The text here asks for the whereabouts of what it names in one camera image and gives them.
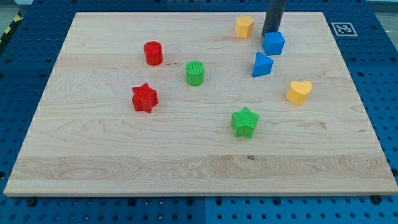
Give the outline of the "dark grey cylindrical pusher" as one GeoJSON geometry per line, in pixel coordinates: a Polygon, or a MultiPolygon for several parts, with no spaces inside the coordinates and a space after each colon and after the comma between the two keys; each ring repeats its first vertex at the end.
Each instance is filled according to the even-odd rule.
{"type": "Polygon", "coordinates": [[[262,36],[267,33],[277,32],[280,27],[287,0],[270,0],[262,28],[262,36]]]}

